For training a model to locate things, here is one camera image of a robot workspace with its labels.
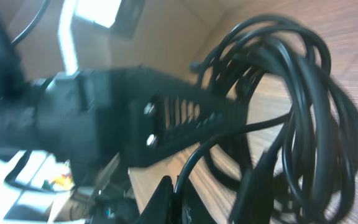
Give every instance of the cable bundle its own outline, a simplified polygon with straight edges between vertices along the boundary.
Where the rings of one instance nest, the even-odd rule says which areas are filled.
[[[270,24],[242,32],[261,22]],[[275,35],[283,31],[301,37],[305,55],[298,54]],[[321,65],[316,64],[315,49]],[[279,118],[246,124],[202,142],[178,178],[175,187],[177,207],[181,205],[191,170],[204,157],[212,175],[223,186],[237,192],[228,223],[268,223],[270,217],[281,220],[283,213],[294,214],[297,223],[337,223],[342,220],[350,211],[355,196],[358,111],[329,77],[331,56],[323,40],[285,17],[257,16],[237,25],[200,64],[197,82],[200,87],[209,67],[213,72],[208,91],[213,95],[226,97],[235,85],[236,101],[249,105],[262,77],[271,73],[284,80],[292,106],[288,114]],[[330,97],[338,119],[331,113]],[[257,164],[252,164],[246,133],[279,124],[283,126],[270,148]],[[240,180],[233,179],[214,165],[209,150],[216,144],[239,164]],[[282,157],[283,171],[274,176],[277,156]],[[338,190],[341,193],[339,206],[328,219],[324,211]],[[282,205],[282,209],[273,207],[274,200]]]

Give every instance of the coiled cable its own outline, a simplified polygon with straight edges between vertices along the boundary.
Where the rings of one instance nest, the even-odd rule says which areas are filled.
[[[268,26],[242,32],[245,28],[261,22]],[[305,46],[305,55],[300,55],[277,32],[298,34]],[[316,63],[319,56],[321,65]],[[355,196],[355,173],[358,170],[358,111],[349,97],[329,77],[331,56],[324,41],[313,31],[282,16],[263,15],[253,17],[237,25],[222,42],[213,49],[200,64],[197,85],[201,87],[204,73],[212,67],[208,91],[226,97],[233,85],[236,101],[249,105],[259,81],[266,73],[281,77],[292,99],[288,114],[279,118],[243,127],[229,133],[212,137],[190,156],[183,167],[175,186],[176,206],[180,207],[184,185],[195,164],[204,157],[208,169],[223,186],[237,192],[236,202],[229,217],[230,223],[239,223],[242,208],[250,194],[251,181],[266,176],[263,183],[270,185],[271,200],[283,205],[271,216],[280,219],[282,213],[293,213],[297,223],[337,223],[350,211]],[[338,121],[331,113],[330,96],[336,107]],[[246,133],[284,123],[276,140],[266,152],[269,159],[261,159],[255,166],[250,159]],[[218,169],[209,150],[216,144],[239,164],[242,180],[234,179]],[[273,177],[279,150],[282,150],[283,171]],[[271,163],[263,166],[260,163]],[[269,167],[262,172],[258,167]],[[244,180],[246,173],[257,172],[254,178]],[[324,211],[333,193],[340,190],[341,200],[336,213],[327,219]]]

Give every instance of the desk surface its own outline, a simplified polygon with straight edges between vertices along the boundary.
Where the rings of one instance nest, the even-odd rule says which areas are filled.
[[[232,10],[219,23],[210,39],[206,41],[205,47],[200,50],[198,59],[203,59],[236,24],[265,13],[280,13],[294,17],[321,35],[331,51],[334,79],[348,92],[358,107],[358,0],[247,1],[243,7]],[[252,98],[249,122],[263,121],[284,114],[288,111],[289,105],[287,91],[281,81],[264,77]],[[278,130],[279,127],[276,127],[249,134],[250,147],[255,159],[268,148]],[[187,149],[147,169],[130,170],[140,210],[144,209],[164,175],[170,175],[173,180],[176,179],[192,150],[194,148]],[[226,156],[218,150],[213,151],[218,163],[227,172],[233,175],[238,173]],[[218,223],[225,223],[233,203],[233,193],[222,188],[210,177],[203,161],[199,161],[190,178],[210,214]],[[358,174],[355,204],[346,222],[358,223]]]

